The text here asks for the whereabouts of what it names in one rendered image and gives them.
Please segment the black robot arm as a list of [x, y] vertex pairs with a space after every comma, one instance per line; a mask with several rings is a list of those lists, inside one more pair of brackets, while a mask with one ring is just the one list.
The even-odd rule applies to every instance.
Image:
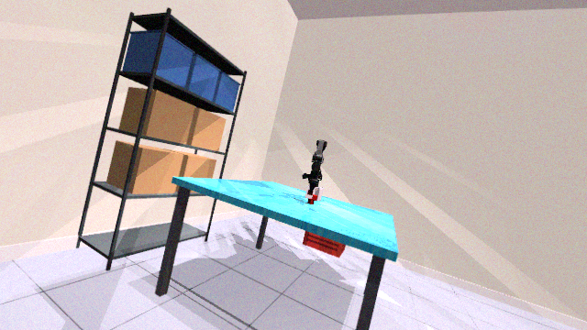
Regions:
[[[311, 168], [312, 168], [312, 171], [319, 172], [319, 175], [318, 175], [318, 179], [320, 179], [320, 180], [318, 180], [318, 183], [319, 183], [319, 181], [322, 181], [322, 176], [323, 176], [321, 173], [322, 171], [321, 171], [320, 167], [321, 167], [321, 164], [324, 162], [323, 151], [326, 149], [327, 142], [325, 140], [319, 139], [316, 141], [316, 145], [317, 145], [317, 151], [313, 155], [311, 162], [314, 162], [314, 163], [312, 164]], [[311, 174], [312, 173], [310, 173], [310, 174], [304, 173], [303, 179], [309, 178], [309, 180], [310, 180]]]

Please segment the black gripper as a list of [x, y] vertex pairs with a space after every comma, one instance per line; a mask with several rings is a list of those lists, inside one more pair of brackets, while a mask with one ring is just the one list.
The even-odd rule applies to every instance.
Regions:
[[318, 171], [314, 171], [311, 170], [311, 179], [309, 180], [309, 184], [310, 184], [310, 192], [312, 192], [314, 190], [314, 188], [318, 185], [318, 175], [319, 172]]

